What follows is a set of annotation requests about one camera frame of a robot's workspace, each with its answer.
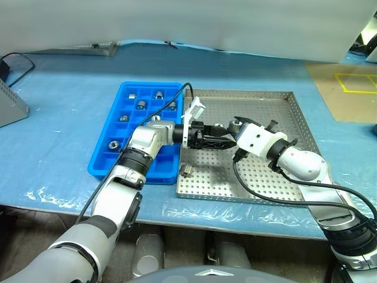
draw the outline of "white wall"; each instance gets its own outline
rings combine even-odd
[[[340,61],[377,0],[0,0],[0,54],[152,39]]]

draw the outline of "plastic sheet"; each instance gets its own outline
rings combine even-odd
[[[112,58],[29,56],[37,67],[13,89],[28,103],[30,115],[0,128],[3,205],[81,210],[98,184],[87,172],[89,159],[119,85],[127,80],[293,91],[333,179],[377,204],[372,125],[335,122],[301,61],[152,44],[120,47]],[[175,185],[148,185],[141,193],[138,221],[144,223],[324,238],[305,208],[178,199]],[[364,206],[362,211],[369,213]]]

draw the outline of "yellow tape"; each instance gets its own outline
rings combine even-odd
[[[349,89],[347,89],[347,87],[344,85],[344,83],[342,82],[342,80],[339,78],[340,75],[355,75],[355,76],[363,76],[363,77],[367,77],[367,78],[372,82],[372,84],[373,84],[375,87],[377,87],[377,83],[372,79],[372,77],[377,77],[377,75],[375,75],[375,74],[348,74],[348,73],[334,73],[334,76],[335,76],[336,80],[338,81],[338,83],[340,84],[340,86],[342,87],[344,93],[366,93],[366,94],[377,94],[377,91],[370,91],[370,90],[349,90]]]

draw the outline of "perforated metal tray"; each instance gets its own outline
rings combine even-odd
[[[289,140],[297,138],[297,147],[320,154],[292,92],[195,90],[195,95],[207,107],[199,119],[205,124],[221,123],[227,127],[234,116],[248,117],[263,125],[274,119],[279,122],[274,130],[286,133]],[[191,98],[186,93],[185,109],[190,102]],[[192,177],[178,176],[178,197],[266,203],[245,191],[235,178],[232,155],[236,150],[236,147],[228,150],[181,149],[180,164],[192,165],[194,172]],[[302,200],[297,185],[271,171],[268,164],[249,155],[239,162],[239,172],[250,188],[263,195]]]
[[[72,47],[40,50],[38,54],[69,54],[69,55],[99,55],[113,56],[119,46],[119,42],[110,41],[98,44],[77,45]]]

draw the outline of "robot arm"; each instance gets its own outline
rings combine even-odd
[[[138,127],[104,182],[91,216],[72,226],[26,268],[4,282],[92,283],[101,279],[122,229],[135,222],[145,176],[161,146],[173,144],[174,123]]]
[[[305,201],[333,202],[355,207],[349,195],[340,190],[303,185],[305,182],[332,185],[328,165],[320,155],[302,151],[295,146],[297,141],[288,142],[287,135],[272,131],[274,122],[265,128],[250,119],[237,118],[229,127],[234,129],[234,125],[238,125],[233,132],[239,146],[235,155],[237,161],[248,153],[270,160],[269,167],[273,171],[286,172],[285,176],[299,183]],[[346,208],[308,208],[329,240],[335,257],[353,282],[368,282],[367,277],[377,278],[375,221],[360,217]]]

